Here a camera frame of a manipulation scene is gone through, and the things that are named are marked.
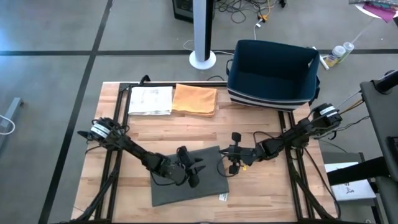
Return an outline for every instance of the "folded towel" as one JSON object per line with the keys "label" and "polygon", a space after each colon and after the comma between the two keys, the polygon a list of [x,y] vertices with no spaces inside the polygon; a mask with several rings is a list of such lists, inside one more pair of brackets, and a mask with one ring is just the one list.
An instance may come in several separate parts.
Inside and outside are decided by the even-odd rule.
{"label": "folded towel", "polygon": [[216,111],[217,90],[177,84],[172,111],[176,113],[212,117]]}

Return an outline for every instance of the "wooden tabletop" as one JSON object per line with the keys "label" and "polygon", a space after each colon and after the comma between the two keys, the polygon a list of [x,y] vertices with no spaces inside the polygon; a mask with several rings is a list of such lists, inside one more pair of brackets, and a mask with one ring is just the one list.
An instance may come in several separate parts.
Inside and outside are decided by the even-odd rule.
{"label": "wooden tabletop", "polygon": [[[95,117],[113,117],[119,83],[103,83]],[[308,105],[294,111],[295,120],[306,117]],[[130,116],[128,135],[144,149],[173,154],[179,146],[189,151],[232,144],[233,131],[242,134],[242,147],[254,147],[253,132],[280,134],[276,110],[248,107],[231,103],[226,88],[218,88],[217,110],[212,118],[172,113],[171,116]],[[258,134],[257,140],[266,136]],[[318,141],[307,147],[327,180]],[[101,182],[106,151],[95,149],[85,158],[72,218],[81,214],[97,194]],[[332,198],[310,162],[304,157],[310,190],[333,216]],[[226,202],[218,195],[152,207],[149,172],[134,156],[124,153],[119,175],[113,222],[294,222],[296,214],[287,172],[285,153],[270,161],[255,162],[246,171],[228,179]],[[302,198],[303,213],[305,204]]]}

